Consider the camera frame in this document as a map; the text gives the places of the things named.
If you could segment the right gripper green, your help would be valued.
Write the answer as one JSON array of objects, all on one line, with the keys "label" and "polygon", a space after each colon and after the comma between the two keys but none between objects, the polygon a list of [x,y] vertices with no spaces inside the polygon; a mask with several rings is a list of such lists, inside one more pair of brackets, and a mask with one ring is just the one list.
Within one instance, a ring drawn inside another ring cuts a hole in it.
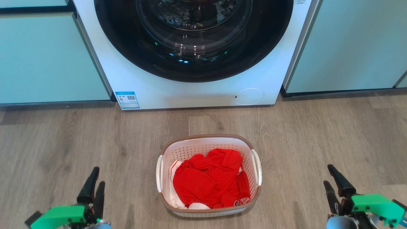
[{"label": "right gripper green", "polygon": [[335,180],[339,197],[344,197],[341,204],[331,184],[324,181],[331,214],[349,216],[357,221],[359,228],[373,228],[378,223],[389,228],[406,227],[404,210],[392,200],[381,194],[358,195],[355,187],[334,165],[328,165],[328,170]]}]

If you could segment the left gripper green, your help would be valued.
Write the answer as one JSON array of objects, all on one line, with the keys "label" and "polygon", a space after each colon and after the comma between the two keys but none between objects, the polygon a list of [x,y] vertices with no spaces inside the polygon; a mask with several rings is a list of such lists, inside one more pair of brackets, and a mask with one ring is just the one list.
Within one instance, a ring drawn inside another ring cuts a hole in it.
[{"label": "left gripper green", "polygon": [[50,208],[32,224],[32,229],[90,229],[103,219],[105,186],[101,181],[95,193],[95,186],[99,176],[99,167],[94,167],[87,177],[78,196],[78,204],[88,205],[63,205]]}]

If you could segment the white perforated laundry basket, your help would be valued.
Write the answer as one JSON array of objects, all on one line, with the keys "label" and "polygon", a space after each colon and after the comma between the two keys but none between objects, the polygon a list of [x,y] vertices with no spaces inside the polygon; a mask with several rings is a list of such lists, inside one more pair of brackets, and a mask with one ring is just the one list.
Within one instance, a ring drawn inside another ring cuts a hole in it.
[{"label": "white perforated laundry basket", "polygon": [[[248,175],[251,199],[244,205],[215,210],[188,210],[170,205],[170,166],[176,160],[190,159],[199,153],[207,155],[212,149],[234,149],[243,157],[243,170]],[[195,135],[169,142],[157,159],[156,186],[164,207],[183,218],[215,218],[234,215],[251,209],[260,196],[263,181],[260,158],[253,145],[244,137],[229,134]]]}]

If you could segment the white garment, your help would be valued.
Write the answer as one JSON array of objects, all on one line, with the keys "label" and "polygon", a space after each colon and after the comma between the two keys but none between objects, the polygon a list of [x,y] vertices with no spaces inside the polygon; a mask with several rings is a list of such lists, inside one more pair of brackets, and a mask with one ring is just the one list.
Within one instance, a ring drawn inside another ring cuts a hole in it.
[{"label": "white garment", "polygon": [[209,210],[210,208],[202,203],[192,203],[190,205],[185,205],[181,199],[179,198],[177,192],[174,189],[173,185],[173,179],[176,170],[180,167],[182,164],[182,161],[176,160],[172,166],[170,167],[169,170],[169,175],[170,175],[170,205],[174,208],[179,208],[179,209],[189,209],[189,210]]}]

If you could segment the blue energy label sticker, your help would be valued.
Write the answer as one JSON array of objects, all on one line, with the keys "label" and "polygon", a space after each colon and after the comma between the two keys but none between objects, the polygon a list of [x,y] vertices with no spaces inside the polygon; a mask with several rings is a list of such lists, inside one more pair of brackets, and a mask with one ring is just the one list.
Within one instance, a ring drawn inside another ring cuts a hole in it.
[{"label": "blue energy label sticker", "polygon": [[122,110],[140,109],[134,92],[115,92],[115,96]]}]

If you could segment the red garment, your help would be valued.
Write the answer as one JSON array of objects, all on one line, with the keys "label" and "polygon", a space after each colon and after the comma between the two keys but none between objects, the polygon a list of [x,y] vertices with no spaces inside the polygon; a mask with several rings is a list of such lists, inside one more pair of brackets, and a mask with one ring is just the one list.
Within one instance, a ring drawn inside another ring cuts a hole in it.
[{"label": "red garment", "polygon": [[244,205],[251,199],[250,184],[242,168],[243,157],[233,149],[213,149],[182,161],[173,185],[185,205],[202,203],[210,209]]}]

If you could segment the narrow teal cabinet panel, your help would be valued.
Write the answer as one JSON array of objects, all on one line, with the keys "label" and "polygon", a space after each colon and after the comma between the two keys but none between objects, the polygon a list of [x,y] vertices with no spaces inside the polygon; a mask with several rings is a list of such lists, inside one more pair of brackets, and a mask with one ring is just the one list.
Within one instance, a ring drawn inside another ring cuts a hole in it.
[{"label": "narrow teal cabinet panel", "polygon": [[403,88],[407,87],[407,71],[399,78],[399,80],[395,83],[393,88]]}]

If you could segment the round white filter cover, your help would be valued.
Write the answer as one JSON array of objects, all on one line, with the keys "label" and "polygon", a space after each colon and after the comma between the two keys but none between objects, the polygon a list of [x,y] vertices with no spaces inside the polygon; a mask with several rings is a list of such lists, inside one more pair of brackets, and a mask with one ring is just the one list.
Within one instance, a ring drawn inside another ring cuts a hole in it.
[{"label": "round white filter cover", "polygon": [[243,106],[255,105],[263,100],[264,92],[258,88],[246,88],[238,91],[234,96],[234,101]]}]

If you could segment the white front-loading washing machine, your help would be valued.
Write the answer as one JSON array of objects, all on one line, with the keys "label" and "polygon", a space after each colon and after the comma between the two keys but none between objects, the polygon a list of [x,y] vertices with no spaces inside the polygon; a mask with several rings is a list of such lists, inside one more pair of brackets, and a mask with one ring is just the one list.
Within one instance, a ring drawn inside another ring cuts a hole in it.
[{"label": "white front-loading washing machine", "polygon": [[93,0],[73,0],[97,59],[115,92],[134,92],[140,109],[240,106],[235,94],[246,88],[264,92],[255,105],[274,105],[289,70],[311,0],[294,0],[293,14],[282,39],[258,64],[226,79],[211,82],[180,82],[158,77],[128,61],[111,44],[97,19]]}]

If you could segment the large teal cabinet door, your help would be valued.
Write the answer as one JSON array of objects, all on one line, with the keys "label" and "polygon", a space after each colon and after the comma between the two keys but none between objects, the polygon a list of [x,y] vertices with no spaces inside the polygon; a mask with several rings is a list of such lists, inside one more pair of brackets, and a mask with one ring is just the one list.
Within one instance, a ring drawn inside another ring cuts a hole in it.
[{"label": "large teal cabinet door", "polygon": [[0,104],[109,99],[74,13],[0,16]]}]

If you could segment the tall teal cabinet panel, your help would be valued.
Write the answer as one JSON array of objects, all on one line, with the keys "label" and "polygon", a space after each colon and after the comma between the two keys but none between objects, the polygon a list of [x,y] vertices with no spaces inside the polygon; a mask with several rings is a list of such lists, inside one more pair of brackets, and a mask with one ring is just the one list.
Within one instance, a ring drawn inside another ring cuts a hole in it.
[{"label": "tall teal cabinet panel", "polygon": [[407,0],[311,0],[280,93],[393,89],[405,71]]}]

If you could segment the black round washer door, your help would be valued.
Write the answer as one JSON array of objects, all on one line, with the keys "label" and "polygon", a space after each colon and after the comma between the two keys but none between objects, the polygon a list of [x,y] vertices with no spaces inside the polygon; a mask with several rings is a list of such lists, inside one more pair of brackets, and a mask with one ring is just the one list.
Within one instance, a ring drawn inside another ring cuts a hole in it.
[{"label": "black round washer door", "polygon": [[180,82],[240,74],[272,52],[294,0],[93,0],[108,40],[142,70]]}]

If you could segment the teal cabinet drawer front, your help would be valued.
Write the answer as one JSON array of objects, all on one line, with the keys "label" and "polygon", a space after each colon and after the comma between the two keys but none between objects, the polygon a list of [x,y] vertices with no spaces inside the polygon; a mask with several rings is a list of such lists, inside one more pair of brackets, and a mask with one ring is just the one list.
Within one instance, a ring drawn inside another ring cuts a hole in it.
[{"label": "teal cabinet drawer front", "polygon": [[0,9],[38,6],[67,6],[69,0],[0,0]]}]

